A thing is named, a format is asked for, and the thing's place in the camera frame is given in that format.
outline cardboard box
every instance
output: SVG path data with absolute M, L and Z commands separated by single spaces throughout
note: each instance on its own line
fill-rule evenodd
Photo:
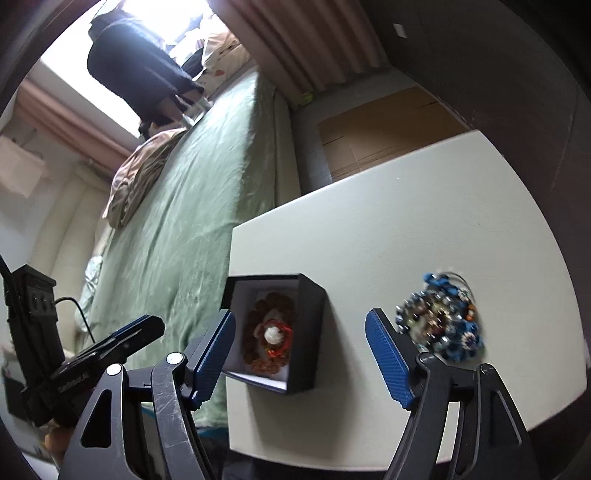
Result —
M 412 87 L 329 118 L 318 131 L 336 181 L 466 128 L 437 99 Z
M 270 292 L 288 296 L 295 305 L 295 320 L 289 363 L 275 375 L 257 375 L 244 363 L 242 334 L 248 313 Z M 228 277 L 222 308 L 236 317 L 236 338 L 223 373 L 227 377 L 282 394 L 294 394 L 314 387 L 322 332 L 326 292 L 302 274 Z

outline mattress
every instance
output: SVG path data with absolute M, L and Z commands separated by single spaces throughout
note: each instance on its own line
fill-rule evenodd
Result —
M 273 85 L 256 68 L 244 73 L 183 137 L 129 224 L 115 232 L 89 313 L 95 338 L 143 314 L 166 324 L 127 369 L 154 365 L 207 330 L 222 299 L 232 229 L 299 195 L 286 115 L 288 127 Z M 227 424 L 225 391 L 221 379 L 194 416 L 197 426 Z

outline white table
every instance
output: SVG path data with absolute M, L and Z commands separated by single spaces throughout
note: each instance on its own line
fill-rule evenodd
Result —
M 586 388 L 579 310 L 534 200 L 478 131 L 306 195 L 234 229 L 230 275 L 304 273 L 330 306 L 313 391 L 292 397 L 228 379 L 230 447 L 323 469 L 386 469 L 408 413 L 365 339 L 367 312 L 394 307 L 424 273 L 453 270 L 480 312 L 485 361 L 527 428 Z M 450 410 L 440 460 L 452 454 Z

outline hanging clothes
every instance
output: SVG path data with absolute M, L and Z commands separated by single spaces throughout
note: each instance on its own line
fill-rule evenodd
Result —
M 201 91 L 161 48 L 162 39 L 129 14 L 109 12 L 96 17 L 89 35 L 93 46 L 88 72 L 125 100 L 142 121 L 162 120 L 158 104 L 166 97 Z

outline beige blanket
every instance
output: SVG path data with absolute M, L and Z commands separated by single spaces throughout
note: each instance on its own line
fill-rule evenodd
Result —
M 111 195 L 103 213 L 103 218 L 111 227 L 121 228 L 133 217 L 185 131 L 184 128 L 176 128 L 157 133 L 120 166 L 113 178 Z

